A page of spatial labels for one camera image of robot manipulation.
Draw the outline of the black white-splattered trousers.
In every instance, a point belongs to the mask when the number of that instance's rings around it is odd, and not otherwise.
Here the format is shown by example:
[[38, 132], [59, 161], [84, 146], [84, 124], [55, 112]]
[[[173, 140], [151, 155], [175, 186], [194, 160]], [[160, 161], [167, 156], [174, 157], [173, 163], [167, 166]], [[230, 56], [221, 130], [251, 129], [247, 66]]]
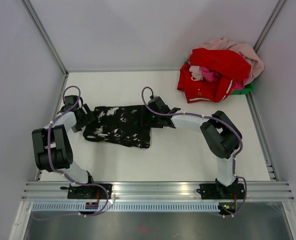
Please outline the black white-splattered trousers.
[[142, 125], [143, 105], [98, 106], [94, 121], [83, 131], [90, 142], [112, 143], [140, 149], [150, 148], [151, 128]]

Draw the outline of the magenta pink trousers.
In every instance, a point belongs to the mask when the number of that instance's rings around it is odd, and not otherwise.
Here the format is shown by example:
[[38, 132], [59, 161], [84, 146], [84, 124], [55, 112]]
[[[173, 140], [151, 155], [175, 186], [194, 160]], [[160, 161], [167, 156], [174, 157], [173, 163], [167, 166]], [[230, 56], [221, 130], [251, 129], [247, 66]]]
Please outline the magenta pink trousers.
[[206, 82], [215, 82], [215, 81], [219, 80], [219, 78], [220, 78], [219, 73], [209, 70], [206, 67], [201, 67], [200, 71], [203, 76], [203, 80]]

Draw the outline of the red trousers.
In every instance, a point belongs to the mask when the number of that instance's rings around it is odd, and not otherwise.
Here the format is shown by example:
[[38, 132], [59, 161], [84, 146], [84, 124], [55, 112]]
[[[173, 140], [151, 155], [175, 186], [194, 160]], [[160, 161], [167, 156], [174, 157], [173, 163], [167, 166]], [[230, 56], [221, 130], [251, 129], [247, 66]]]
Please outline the red trousers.
[[188, 103], [226, 99], [249, 76], [251, 65], [231, 50], [196, 48], [180, 69], [177, 90]]

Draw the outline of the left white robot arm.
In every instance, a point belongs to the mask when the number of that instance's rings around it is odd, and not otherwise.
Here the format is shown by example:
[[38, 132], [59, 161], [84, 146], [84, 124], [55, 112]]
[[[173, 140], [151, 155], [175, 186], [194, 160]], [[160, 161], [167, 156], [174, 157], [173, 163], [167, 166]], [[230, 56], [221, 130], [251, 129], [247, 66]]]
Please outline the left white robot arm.
[[35, 163], [39, 170], [64, 177], [79, 193], [92, 198], [97, 191], [91, 174], [75, 161], [68, 132], [80, 132], [94, 120], [94, 115], [76, 95], [63, 98], [64, 105], [47, 126], [32, 131]]

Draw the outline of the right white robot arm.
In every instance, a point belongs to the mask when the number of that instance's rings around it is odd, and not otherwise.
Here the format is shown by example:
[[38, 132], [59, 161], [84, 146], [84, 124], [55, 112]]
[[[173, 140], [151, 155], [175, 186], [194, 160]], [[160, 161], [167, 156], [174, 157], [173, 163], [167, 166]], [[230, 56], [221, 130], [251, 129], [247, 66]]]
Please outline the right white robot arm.
[[218, 110], [210, 116], [185, 112], [180, 108], [170, 109], [159, 96], [152, 95], [143, 102], [153, 121], [162, 127], [188, 129], [201, 133], [217, 159], [216, 193], [227, 198], [238, 184], [235, 173], [235, 158], [241, 152], [242, 134], [227, 115]]

